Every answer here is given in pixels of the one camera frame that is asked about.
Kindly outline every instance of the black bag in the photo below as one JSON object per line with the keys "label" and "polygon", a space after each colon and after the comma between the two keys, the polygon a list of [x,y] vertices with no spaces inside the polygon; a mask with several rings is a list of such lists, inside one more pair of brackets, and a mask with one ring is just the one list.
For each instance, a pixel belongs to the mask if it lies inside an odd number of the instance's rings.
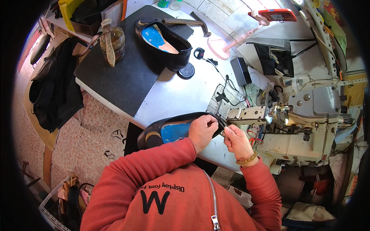
{"label": "black bag", "polygon": [[73,74],[77,57],[72,55],[77,37],[67,38],[45,59],[32,79],[29,99],[40,126],[50,133],[60,129],[84,107],[80,86]]}

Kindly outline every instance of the sewing machine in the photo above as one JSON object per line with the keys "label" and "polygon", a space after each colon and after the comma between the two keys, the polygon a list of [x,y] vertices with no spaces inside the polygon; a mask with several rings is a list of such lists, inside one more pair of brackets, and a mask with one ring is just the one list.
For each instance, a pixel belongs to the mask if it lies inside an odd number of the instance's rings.
{"label": "sewing machine", "polygon": [[[282,95],[269,84],[264,97],[257,101],[261,106],[251,108],[241,104],[232,106],[225,100],[217,102],[222,88],[217,87],[207,111],[226,124],[264,125],[264,143],[258,145],[259,155],[310,167],[322,166],[328,160],[340,114],[339,92],[334,87],[301,91],[283,103]],[[238,102],[229,91],[224,89],[223,93],[232,104]]]}

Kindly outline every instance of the black leather shoe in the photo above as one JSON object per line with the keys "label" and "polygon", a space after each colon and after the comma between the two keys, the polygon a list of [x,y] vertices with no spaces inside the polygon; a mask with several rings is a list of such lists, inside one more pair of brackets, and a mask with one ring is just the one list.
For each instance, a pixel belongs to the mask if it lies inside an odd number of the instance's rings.
{"label": "black leather shoe", "polygon": [[[152,124],[150,124],[144,131],[141,132],[141,134],[138,136],[138,147],[140,150],[143,149],[148,149],[152,147],[157,147],[161,146],[165,142],[162,139],[162,126],[164,123],[168,122],[180,122],[180,121],[185,121],[185,120],[195,120],[199,118],[202,115],[212,115],[214,114],[209,113],[209,112],[194,112],[194,113],[189,113],[185,115],[179,115],[171,118],[166,118],[166,119],[161,119],[158,120]],[[213,134],[212,138],[216,137],[218,134],[220,134],[223,131],[223,128],[225,127],[224,123],[217,119],[218,121],[218,129],[217,131]]]}
{"label": "black leather shoe", "polygon": [[[152,52],[155,56],[159,58],[159,60],[170,70],[173,72],[177,72],[180,69],[183,69],[189,62],[189,57],[191,54],[191,44],[178,34],[171,31],[166,25],[163,23],[153,20],[148,22],[148,20],[138,20],[135,22],[135,34],[141,44],[145,47],[145,49]],[[157,25],[158,28],[162,32],[163,38],[169,42],[179,53],[172,54],[166,51],[162,51],[152,45],[148,44],[142,37],[142,30],[146,27],[150,27],[152,25]]]}

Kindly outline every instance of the white table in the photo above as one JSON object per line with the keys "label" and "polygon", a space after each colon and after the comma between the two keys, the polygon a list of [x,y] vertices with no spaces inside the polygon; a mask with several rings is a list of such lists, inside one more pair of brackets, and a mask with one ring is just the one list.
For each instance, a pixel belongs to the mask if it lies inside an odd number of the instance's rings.
{"label": "white table", "polygon": [[[159,9],[175,18],[193,20],[191,16],[180,10],[173,11],[169,8]],[[192,29],[194,30],[194,33],[189,37],[188,41],[192,45],[193,50],[198,47],[203,48],[205,50],[204,56],[206,58],[217,60],[218,70],[224,77],[228,74],[236,88],[242,92],[243,90],[238,86],[230,65],[230,60],[235,58],[236,54],[231,51],[231,55],[228,60],[217,59],[207,46],[207,38],[203,37],[202,28],[192,27]],[[76,83],[105,106],[109,107],[129,122],[132,122],[144,129],[152,122],[163,118],[191,112],[204,112],[207,109],[216,87],[219,84],[225,84],[225,80],[220,76],[212,64],[207,63],[205,60],[196,59],[193,54],[191,54],[189,62],[195,68],[194,76],[191,79],[184,80],[174,72],[165,68],[148,92],[134,117],[131,117],[126,112],[104,99],[78,78],[76,78]],[[234,92],[229,88],[229,86],[226,88],[230,92]],[[226,169],[239,171],[239,166],[235,163],[236,160],[234,154],[227,151],[227,148],[223,143],[222,136],[215,137],[199,155],[199,158],[218,166],[222,166]]]}

